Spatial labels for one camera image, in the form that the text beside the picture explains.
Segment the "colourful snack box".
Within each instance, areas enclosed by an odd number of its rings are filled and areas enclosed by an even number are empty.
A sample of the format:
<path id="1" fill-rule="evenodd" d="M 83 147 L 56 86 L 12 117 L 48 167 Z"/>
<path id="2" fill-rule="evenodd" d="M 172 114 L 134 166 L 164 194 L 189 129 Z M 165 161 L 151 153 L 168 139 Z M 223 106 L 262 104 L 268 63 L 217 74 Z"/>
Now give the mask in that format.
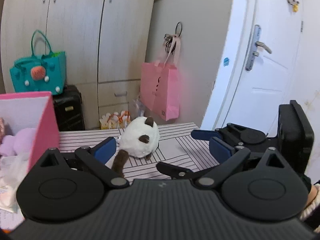
<path id="1" fill-rule="evenodd" d="M 99 119 L 100 129 L 126 128 L 131 122 L 129 111 L 106 113 Z"/>

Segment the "white plush cat toy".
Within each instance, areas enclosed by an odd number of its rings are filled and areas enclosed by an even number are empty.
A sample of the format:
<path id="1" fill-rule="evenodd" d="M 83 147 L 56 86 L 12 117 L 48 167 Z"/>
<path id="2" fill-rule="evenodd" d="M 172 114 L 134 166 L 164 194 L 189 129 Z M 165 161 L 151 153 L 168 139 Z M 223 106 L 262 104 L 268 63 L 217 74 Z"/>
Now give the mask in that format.
<path id="1" fill-rule="evenodd" d="M 150 159 L 159 146 L 159 129 L 152 117 L 135 118 L 118 140 L 119 151 L 111 170 L 124 178 L 123 169 L 129 157 Z"/>

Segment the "black suitcase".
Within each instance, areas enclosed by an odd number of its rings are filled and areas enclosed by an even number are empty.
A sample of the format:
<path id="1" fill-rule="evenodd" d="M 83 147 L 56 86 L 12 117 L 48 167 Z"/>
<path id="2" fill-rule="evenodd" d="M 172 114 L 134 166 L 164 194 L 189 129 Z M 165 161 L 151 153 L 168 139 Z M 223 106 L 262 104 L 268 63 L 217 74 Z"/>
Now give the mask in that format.
<path id="1" fill-rule="evenodd" d="M 53 102 L 60 132 L 85 130 L 82 96 L 75 85 L 65 85 L 61 94 L 53 96 Z"/>

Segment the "pink paper shopping bag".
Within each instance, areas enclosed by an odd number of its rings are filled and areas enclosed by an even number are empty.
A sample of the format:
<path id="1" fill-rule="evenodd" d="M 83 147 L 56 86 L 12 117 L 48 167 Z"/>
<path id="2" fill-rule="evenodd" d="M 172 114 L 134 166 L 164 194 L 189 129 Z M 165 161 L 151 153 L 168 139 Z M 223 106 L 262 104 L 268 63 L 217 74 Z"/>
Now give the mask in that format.
<path id="1" fill-rule="evenodd" d="M 180 114 L 180 74 L 177 68 L 181 40 L 172 36 L 169 51 L 162 46 L 159 58 L 141 66 L 140 99 L 163 120 L 177 119 Z"/>

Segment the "pink storage box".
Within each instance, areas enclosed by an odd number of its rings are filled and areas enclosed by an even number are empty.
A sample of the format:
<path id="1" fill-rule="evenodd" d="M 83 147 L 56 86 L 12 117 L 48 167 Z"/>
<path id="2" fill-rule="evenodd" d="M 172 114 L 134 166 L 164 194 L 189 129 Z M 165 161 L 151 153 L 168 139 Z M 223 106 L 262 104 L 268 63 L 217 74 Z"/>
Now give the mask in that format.
<path id="1" fill-rule="evenodd" d="M 1 94 L 1 118 L 14 134 L 24 128 L 36 129 L 29 169 L 48 148 L 59 147 L 60 135 L 51 92 Z"/>

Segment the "white door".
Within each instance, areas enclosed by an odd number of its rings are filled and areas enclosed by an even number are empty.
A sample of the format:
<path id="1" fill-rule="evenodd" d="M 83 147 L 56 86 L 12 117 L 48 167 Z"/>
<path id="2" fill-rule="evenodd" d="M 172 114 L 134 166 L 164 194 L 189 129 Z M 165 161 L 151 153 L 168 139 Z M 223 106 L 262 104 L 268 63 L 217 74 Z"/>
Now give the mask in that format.
<path id="1" fill-rule="evenodd" d="M 234 123 L 274 136 L 287 101 L 302 25 L 303 0 L 234 0 L 213 93 L 202 129 Z"/>

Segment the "purple plush toy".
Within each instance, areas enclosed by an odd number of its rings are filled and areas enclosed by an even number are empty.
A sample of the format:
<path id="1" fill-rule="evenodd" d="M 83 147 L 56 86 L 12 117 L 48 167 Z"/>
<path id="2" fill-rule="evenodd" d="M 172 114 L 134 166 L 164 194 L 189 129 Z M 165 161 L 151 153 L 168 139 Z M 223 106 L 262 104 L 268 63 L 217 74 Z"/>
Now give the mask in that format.
<path id="1" fill-rule="evenodd" d="M 35 128 L 24 128 L 16 135 L 6 135 L 1 142 L 1 156 L 10 157 L 30 153 L 36 136 Z"/>

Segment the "teal felt tote bag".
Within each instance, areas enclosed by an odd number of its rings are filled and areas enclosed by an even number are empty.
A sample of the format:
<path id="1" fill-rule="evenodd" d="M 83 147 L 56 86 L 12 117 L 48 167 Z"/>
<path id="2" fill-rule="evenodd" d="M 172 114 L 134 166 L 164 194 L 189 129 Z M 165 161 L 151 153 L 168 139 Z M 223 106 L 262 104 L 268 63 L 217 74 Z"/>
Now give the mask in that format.
<path id="1" fill-rule="evenodd" d="M 44 38 L 49 53 L 36 55 L 34 41 L 31 40 L 31 56 L 17 59 L 10 69 L 14 91 L 16 93 L 47 91 L 52 95 L 61 94 L 66 83 L 66 53 L 52 51 L 49 40 L 40 30 L 34 31 L 32 37 L 37 33 Z"/>

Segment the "pink floral scrunchie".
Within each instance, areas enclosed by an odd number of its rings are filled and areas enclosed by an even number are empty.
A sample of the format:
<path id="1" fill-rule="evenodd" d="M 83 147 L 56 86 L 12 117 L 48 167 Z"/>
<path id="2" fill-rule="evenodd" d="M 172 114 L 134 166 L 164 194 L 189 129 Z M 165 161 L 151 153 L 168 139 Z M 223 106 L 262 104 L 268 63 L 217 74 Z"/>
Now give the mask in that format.
<path id="1" fill-rule="evenodd" d="M 12 135 L 12 130 L 10 125 L 3 118 L 0 118 L 0 144 L 6 135 Z"/>

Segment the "beige wardrobe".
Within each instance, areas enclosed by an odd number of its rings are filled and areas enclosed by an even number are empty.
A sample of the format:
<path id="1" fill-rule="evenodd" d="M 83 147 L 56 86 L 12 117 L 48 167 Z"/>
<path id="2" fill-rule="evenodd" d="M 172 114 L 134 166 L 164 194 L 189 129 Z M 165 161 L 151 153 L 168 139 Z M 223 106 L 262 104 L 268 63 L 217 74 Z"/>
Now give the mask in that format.
<path id="1" fill-rule="evenodd" d="M 4 89 L 16 59 L 66 53 L 66 82 L 83 98 L 88 129 L 139 94 L 141 66 L 181 32 L 178 122 L 212 129 L 236 61 L 247 0 L 1 0 Z"/>

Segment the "cat plush door charm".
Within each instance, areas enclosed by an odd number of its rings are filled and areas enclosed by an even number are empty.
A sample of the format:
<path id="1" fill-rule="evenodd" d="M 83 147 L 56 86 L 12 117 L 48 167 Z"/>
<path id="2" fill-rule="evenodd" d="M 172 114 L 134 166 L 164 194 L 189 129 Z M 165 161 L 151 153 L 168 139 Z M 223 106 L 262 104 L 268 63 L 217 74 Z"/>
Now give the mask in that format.
<path id="1" fill-rule="evenodd" d="M 298 12 L 299 0 L 287 0 L 289 5 L 291 5 L 293 12 Z"/>

